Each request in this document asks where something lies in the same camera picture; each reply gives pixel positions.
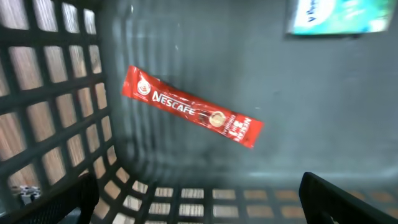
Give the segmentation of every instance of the blue and green packet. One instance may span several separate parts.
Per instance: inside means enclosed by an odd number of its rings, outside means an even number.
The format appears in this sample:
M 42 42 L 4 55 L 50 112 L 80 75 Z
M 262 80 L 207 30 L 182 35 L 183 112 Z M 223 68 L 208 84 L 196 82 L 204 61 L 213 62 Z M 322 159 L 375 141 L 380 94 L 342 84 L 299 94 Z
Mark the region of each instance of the blue and green packet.
M 388 29 L 396 0 L 291 0 L 288 33 L 361 34 Z

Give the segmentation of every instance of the red packaging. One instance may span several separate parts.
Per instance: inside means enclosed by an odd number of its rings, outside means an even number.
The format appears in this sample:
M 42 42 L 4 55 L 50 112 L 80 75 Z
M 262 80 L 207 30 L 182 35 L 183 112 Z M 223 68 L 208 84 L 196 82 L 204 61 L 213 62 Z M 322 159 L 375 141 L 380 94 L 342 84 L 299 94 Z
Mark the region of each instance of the red packaging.
M 143 101 L 253 148 L 262 122 L 177 90 L 130 66 L 122 95 Z

